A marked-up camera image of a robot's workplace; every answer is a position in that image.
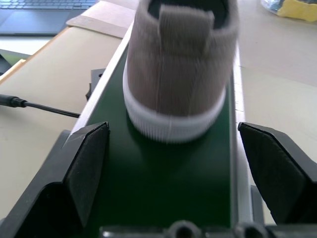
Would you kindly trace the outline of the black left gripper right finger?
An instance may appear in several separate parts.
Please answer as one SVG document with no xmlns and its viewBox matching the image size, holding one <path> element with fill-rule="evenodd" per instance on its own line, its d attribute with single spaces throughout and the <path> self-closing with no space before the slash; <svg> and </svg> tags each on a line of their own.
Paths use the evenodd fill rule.
<svg viewBox="0 0 317 238">
<path fill-rule="evenodd" d="M 317 163 L 285 133 L 238 125 L 253 180 L 276 224 L 317 224 Z"/>
</svg>

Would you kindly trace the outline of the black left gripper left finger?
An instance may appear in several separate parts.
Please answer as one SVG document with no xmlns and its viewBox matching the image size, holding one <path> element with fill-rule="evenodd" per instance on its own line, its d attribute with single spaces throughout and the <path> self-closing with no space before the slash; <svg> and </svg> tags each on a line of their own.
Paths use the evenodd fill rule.
<svg viewBox="0 0 317 238">
<path fill-rule="evenodd" d="M 38 170 L 0 225 L 0 238 L 70 238 L 83 230 L 98 190 L 107 122 L 83 127 Z"/>
</svg>

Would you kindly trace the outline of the green conveyor belt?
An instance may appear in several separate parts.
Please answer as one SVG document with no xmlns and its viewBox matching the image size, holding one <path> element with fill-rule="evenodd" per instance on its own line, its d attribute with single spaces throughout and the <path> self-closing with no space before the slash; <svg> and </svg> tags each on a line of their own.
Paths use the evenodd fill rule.
<svg viewBox="0 0 317 238">
<path fill-rule="evenodd" d="M 123 93 L 127 32 L 73 130 L 107 121 L 109 136 L 94 205 L 82 237 L 102 226 L 165 227 L 177 220 L 232 227 L 263 222 L 238 123 L 245 119 L 239 58 L 222 111 L 199 139 L 184 144 L 147 139 L 132 125 Z"/>
</svg>

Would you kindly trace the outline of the black laptop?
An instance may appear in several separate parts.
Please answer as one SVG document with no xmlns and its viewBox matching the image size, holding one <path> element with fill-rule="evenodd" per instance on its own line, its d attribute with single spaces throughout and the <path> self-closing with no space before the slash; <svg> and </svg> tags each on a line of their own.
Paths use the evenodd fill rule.
<svg viewBox="0 0 317 238">
<path fill-rule="evenodd" d="M 0 0 L 0 35 L 55 36 L 97 0 Z"/>
</svg>

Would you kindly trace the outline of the yellow cloth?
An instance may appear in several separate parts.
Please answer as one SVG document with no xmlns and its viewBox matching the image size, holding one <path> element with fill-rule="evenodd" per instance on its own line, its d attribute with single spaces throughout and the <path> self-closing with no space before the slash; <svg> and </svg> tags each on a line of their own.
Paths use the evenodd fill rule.
<svg viewBox="0 0 317 238">
<path fill-rule="evenodd" d="M 280 17 L 317 21 L 317 0 L 284 0 L 282 7 L 277 11 Z"/>
</svg>

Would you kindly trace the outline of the clear plastic bag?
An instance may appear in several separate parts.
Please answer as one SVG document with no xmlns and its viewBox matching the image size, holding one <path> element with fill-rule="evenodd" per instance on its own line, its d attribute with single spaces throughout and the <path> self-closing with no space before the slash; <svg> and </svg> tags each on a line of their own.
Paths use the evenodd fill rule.
<svg viewBox="0 0 317 238">
<path fill-rule="evenodd" d="M 261 5 L 268 11 L 277 15 L 277 12 L 282 8 L 285 0 L 261 0 Z"/>
</svg>

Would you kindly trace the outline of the beige corduroy shoe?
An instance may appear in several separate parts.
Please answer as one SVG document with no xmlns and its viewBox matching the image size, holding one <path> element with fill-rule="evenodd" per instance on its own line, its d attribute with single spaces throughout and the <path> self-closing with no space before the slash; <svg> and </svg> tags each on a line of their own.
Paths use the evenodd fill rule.
<svg viewBox="0 0 317 238">
<path fill-rule="evenodd" d="M 123 73 L 135 128 L 166 143 L 203 135 L 222 110 L 238 30 L 237 0 L 140 0 Z"/>
</svg>

